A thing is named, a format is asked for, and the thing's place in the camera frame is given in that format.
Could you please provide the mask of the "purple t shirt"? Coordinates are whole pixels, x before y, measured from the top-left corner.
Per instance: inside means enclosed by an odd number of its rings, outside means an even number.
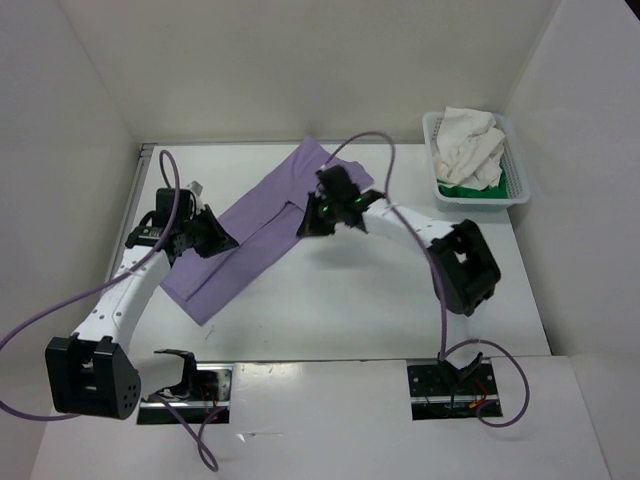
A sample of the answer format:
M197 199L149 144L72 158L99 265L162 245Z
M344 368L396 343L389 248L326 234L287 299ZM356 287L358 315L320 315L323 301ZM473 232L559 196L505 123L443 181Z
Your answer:
M308 194L316 189L316 171L325 164L344 167L362 189L374 184L360 163L332 159L307 137L218 217L239 246L210 258L187 250L161 282L162 290L194 322L205 324L298 243Z

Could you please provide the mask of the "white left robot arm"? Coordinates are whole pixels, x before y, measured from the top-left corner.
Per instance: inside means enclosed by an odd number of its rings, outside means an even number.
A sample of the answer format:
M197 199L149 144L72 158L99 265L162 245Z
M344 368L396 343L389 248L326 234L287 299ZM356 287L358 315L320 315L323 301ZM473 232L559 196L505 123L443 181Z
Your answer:
M112 285L68 337L53 338L45 361L55 409L60 413L124 420L137 403L167 390L180 400L200 385L196 358L163 348L134 363L131 340L154 291L183 253L204 259L237 247L193 181L160 188L154 210L131 231Z

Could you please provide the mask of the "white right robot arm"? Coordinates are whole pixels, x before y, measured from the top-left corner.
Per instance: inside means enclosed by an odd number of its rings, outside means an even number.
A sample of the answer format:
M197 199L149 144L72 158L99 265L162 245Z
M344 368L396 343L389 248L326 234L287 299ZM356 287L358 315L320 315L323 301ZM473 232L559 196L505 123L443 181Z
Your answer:
M309 193L299 238L328 237L343 224L422 254L430 267L441 305L441 340L437 356L441 386L450 393L468 387L482 355L470 362L447 360L447 315L470 317L489 300L501 271L478 225L436 220L394 204L375 189L362 191L341 166L316 172L316 190Z

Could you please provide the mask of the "white crumpled t shirt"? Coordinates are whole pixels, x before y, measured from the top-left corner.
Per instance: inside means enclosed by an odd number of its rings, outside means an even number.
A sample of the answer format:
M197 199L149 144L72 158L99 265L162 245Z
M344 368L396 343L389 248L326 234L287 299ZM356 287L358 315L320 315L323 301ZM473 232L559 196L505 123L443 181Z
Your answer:
M436 178L440 171L447 182L464 184L501 168L505 140L493 113L446 107L436 135Z

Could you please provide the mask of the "green t shirt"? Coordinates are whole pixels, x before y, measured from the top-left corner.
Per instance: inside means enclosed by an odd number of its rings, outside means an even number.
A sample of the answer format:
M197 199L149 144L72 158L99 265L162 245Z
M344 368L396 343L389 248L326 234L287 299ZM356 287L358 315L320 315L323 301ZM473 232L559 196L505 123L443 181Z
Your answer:
M506 174L501 168L494 169L487 174L481 174L478 178L475 174L470 177L470 181L464 184L453 184L447 182L437 172L437 183L439 192L449 198L470 198L470 199L507 199Z

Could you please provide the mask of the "white plastic laundry basket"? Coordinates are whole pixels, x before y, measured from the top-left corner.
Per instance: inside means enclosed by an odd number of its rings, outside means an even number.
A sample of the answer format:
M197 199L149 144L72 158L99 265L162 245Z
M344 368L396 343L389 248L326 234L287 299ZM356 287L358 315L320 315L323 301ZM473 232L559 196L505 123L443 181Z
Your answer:
M422 118L430 188L441 211L502 211L526 204L530 189L506 117L447 107Z

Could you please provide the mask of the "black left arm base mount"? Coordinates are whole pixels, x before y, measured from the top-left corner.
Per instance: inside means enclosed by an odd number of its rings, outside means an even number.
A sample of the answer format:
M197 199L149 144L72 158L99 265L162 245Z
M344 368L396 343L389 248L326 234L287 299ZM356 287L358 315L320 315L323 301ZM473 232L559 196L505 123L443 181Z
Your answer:
M201 424L212 415L211 424L228 424L234 366L200 362L191 375L190 384L165 387L157 395L165 400L190 425ZM178 424L164 406L149 397L140 403L138 425Z

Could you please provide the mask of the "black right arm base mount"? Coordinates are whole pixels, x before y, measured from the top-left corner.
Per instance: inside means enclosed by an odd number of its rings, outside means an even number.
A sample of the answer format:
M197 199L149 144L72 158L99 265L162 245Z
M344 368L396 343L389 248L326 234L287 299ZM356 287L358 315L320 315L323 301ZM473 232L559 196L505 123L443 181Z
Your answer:
M469 380L456 387L445 382L433 359L409 362L406 369L413 421L474 418L478 409L483 417L503 417L489 360L484 360Z

